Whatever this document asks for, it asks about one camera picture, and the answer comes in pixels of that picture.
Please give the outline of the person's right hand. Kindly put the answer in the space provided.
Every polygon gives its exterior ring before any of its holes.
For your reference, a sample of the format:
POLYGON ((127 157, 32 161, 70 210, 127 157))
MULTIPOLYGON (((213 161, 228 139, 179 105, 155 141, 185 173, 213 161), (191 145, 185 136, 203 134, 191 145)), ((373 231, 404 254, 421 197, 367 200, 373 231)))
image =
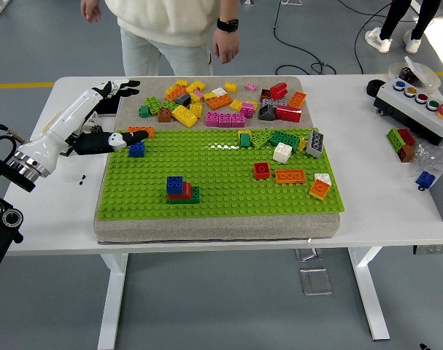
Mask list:
POLYGON ((80 12, 88 23, 97 23, 102 19, 99 0, 81 0, 80 12))

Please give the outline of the person's left hand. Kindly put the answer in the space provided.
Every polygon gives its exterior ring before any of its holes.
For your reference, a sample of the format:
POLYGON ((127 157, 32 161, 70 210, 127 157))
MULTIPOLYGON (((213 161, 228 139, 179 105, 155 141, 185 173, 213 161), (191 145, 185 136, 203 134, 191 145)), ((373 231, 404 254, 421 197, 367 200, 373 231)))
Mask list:
POLYGON ((212 37, 213 53, 221 64, 231 62, 239 53, 239 34, 216 29, 212 37))

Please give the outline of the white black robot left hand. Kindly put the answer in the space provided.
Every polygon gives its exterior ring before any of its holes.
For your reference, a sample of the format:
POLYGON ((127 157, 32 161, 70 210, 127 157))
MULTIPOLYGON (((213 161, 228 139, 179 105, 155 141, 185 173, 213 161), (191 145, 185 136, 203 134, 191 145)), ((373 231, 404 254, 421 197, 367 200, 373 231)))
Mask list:
POLYGON ((124 79, 107 81, 86 90, 45 126, 39 138, 18 147, 10 166, 19 168, 19 172, 33 182, 39 176, 51 175, 59 155, 70 147, 70 137, 79 136, 98 104, 114 96, 136 95, 139 85, 138 80, 124 79))

